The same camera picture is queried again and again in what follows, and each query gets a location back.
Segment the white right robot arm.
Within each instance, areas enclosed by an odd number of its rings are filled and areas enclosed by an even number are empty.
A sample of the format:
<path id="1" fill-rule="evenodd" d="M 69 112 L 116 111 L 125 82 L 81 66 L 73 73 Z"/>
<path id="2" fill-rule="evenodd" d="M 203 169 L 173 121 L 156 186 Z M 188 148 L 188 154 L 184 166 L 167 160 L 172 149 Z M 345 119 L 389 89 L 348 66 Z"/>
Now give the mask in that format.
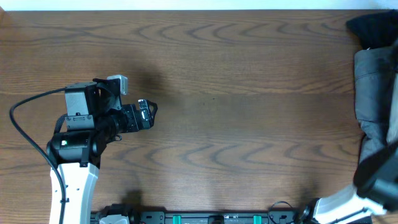
<path id="1" fill-rule="evenodd" d="M 370 223 L 397 211 L 397 44 L 354 56 L 355 114 L 364 133 L 352 184 L 305 207 L 299 223 Z"/>

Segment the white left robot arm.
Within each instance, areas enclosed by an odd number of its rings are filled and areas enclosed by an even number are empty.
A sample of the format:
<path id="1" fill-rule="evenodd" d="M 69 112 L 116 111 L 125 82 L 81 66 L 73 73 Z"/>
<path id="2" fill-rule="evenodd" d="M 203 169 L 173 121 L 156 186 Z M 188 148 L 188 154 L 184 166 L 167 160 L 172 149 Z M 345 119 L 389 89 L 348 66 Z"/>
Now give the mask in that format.
<path id="1" fill-rule="evenodd" d="M 91 204 L 106 146 L 121 140 L 122 133 L 150 129 L 154 125 L 157 104 L 139 100 L 124 105 L 126 81 L 95 79 L 66 87 L 67 126 L 62 122 L 47 144 L 47 154 L 55 167 L 52 181 L 51 223 L 89 223 Z"/>

